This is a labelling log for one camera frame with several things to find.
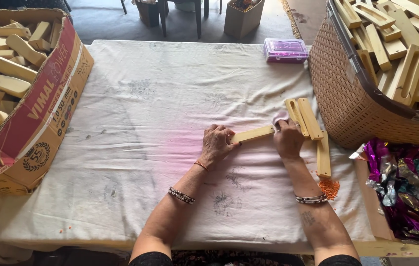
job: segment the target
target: woman's right hand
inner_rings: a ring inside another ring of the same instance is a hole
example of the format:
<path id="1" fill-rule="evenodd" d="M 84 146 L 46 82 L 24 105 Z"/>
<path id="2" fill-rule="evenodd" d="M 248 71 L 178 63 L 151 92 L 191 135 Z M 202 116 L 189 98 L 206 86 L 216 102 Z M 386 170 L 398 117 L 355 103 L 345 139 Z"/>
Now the woman's right hand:
<path id="1" fill-rule="evenodd" d="M 273 141 L 277 148 L 278 154 L 283 162 L 299 160 L 301 146 L 304 142 L 304 136 L 301 133 L 300 126 L 295 126 L 292 119 L 279 120 L 277 122 L 280 132 L 276 132 Z"/>

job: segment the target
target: black sleeve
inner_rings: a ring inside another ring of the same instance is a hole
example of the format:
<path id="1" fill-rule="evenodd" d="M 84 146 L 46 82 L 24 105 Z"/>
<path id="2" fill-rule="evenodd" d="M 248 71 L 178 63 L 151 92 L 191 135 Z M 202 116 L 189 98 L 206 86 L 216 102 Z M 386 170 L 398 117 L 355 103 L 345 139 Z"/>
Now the black sleeve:
<path id="1" fill-rule="evenodd" d="M 164 253 L 152 251 L 137 256 L 129 266 L 173 266 L 173 263 Z"/>
<path id="2" fill-rule="evenodd" d="M 335 255 L 324 259 L 319 266 L 362 266 L 362 264 L 352 256 Z"/>

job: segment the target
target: colorful foil wrapping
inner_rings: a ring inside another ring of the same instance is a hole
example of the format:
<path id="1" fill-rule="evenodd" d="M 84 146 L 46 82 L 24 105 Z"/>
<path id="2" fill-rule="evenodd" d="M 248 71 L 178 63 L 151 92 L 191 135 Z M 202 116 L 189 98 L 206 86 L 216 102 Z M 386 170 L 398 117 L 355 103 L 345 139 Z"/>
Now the colorful foil wrapping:
<path id="1" fill-rule="evenodd" d="M 370 176 L 390 229 L 398 239 L 419 244 L 419 145 L 378 138 L 363 145 Z"/>

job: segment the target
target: white cloth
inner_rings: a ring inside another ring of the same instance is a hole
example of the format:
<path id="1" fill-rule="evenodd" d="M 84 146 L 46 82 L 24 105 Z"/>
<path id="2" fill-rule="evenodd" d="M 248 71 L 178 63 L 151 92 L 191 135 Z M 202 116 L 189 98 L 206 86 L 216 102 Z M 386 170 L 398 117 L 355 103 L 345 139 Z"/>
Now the white cloth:
<path id="1" fill-rule="evenodd" d="M 31 196 L 4 199 L 2 262 L 63 245 L 131 249 L 199 156 L 205 128 L 268 125 L 288 98 L 308 98 L 317 111 L 307 64 L 267 64 L 262 45 L 97 40 L 89 50 L 94 67 L 50 171 Z M 340 181 L 331 204 L 353 240 L 374 240 L 352 152 L 332 142 L 330 150 Z M 315 143 L 301 155 L 316 178 Z M 311 250 L 272 137 L 230 154 L 196 200 L 175 249 Z"/>

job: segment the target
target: purple plastic box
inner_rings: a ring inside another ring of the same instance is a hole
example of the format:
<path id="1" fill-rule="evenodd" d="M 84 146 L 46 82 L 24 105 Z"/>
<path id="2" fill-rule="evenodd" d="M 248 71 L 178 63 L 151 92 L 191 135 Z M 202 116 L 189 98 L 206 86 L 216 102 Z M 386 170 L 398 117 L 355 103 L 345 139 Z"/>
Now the purple plastic box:
<path id="1" fill-rule="evenodd" d="M 267 38 L 264 55 L 267 62 L 300 64 L 308 58 L 308 49 L 303 40 Z"/>

